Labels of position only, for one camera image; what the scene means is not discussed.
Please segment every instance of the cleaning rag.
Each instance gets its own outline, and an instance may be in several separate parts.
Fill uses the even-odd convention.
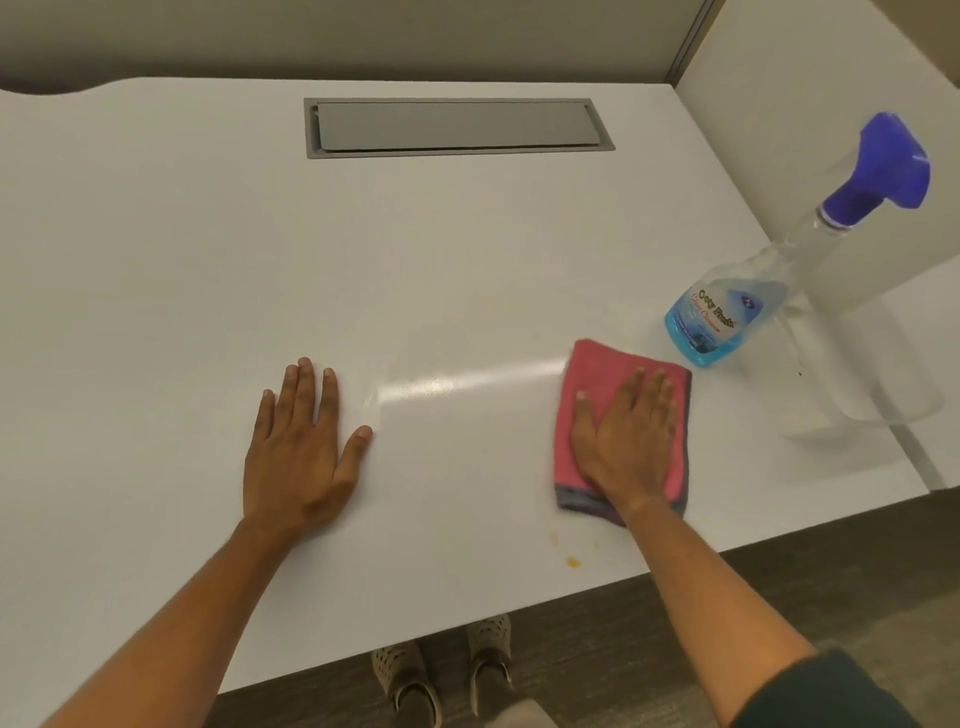
[[[684,514],[688,476],[686,420],[690,406],[690,371],[679,364],[619,352],[591,339],[581,339],[574,345],[560,394],[560,411],[557,413],[553,443],[553,479],[557,505],[564,510],[599,516],[617,525],[624,524],[610,502],[589,485],[577,470],[570,445],[570,431],[577,392],[587,393],[593,403],[593,416],[599,421],[610,406],[617,387],[640,367],[648,375],[663,369],[673,382],[673,399],[680,416],[663,493],[674,510],[681,516]]]

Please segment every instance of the right hand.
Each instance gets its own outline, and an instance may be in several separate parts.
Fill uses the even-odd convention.
[[[577,393],[570,439],[580,473],[626,521],[645,503],[665,500],[676,431],[673,383],[663,370],[645,377],[638,369],[617,389],[599,425],[586,393]]]

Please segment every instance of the forearm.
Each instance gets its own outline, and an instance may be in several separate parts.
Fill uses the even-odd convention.
[[[203,724],[257,601],[296,536],[242,522],[44,728]]]
[[[721,725],[767,681],[815,654],[665,501],[645,502],[626,522]]]

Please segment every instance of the foot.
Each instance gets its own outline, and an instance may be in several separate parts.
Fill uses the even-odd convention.
[[[373,673],[380,687],[387,693],[387,699],[399,710],[400,700],[410,690],[420,690],[430,699],[433,707],[433,728],[440,728],[444,717],[440,708],[440,698],[430,682],[423,662],[423,654],[417,643],[394,644],[371,653]]]
[[[484,668],[503,672],[509,686],[510,677],[510,617],[499,615],[481,619],[467,627],[467,643],[470,648],[470,707],[479,716],[477,675]]]

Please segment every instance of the sleeve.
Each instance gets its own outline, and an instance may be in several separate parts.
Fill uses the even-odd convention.
[[[850,656],[831,650],[788,667],[747,701],[731,728],[920,728]]]

